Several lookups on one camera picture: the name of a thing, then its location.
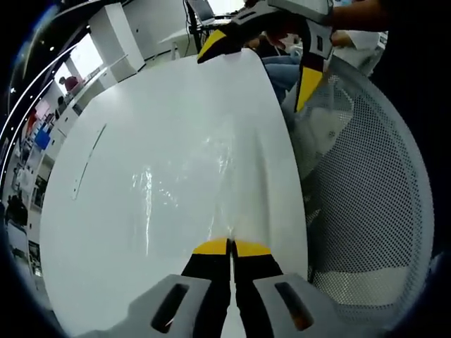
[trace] window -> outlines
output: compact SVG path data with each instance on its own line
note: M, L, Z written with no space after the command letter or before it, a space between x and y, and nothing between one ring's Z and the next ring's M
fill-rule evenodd
M244 0L209 0L215 15L232 13L245 5Z
M70 53L70 58L82 79L85 79L90 73L104 63L90 34L86 34L80 40L78 46Z
M68 91L66 90L64 84L59 84L59 79L61 79L61 77L68 78L70 76L72 76L72 74L70 73L68 66L66 66L65 63L62 63L61 67L55 73L55 82L58 85L59 89L61 89L61 91L63 92L63 95L66 95Z

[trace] white wall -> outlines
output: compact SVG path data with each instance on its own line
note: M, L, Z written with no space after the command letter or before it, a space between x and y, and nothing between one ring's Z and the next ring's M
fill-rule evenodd
M182 0L134 0L124 13L144 59L171 50L159 42L185 27Z
M94 42L104 65L111 65L124 56L121 44L119 44L103 8L89 20L89 25L91 26L92 42Z
M211 9L216 15L232 13L245 5L244 0L209 0Z
M75 64L72 60L72 58L68 58L65 62L66 67L69 69L70 73L75 76L79 81L83 80L83 78L81 77L80 73L78 72L77 67L75 67Z
M122 5L111 4L105 6L105 9L118 41L124 53L127 54L128 62L135 70L139 70L145 65L145 62L130 30Z

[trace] mesh chair back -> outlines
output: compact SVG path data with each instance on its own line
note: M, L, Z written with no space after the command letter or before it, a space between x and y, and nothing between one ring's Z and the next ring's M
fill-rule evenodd
M416 143L393 105L334 57L328 77L293 114L283 104L302 180L309 281L350 322L388 329L418 297L433 208Z

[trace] white curved panel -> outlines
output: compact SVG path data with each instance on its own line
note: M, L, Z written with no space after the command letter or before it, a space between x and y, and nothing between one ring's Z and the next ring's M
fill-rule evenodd
M306 277L297 166L259 58L183 58L94 98L61 148L41 224L46 288L69 334L124 319L215 237L264 243Z

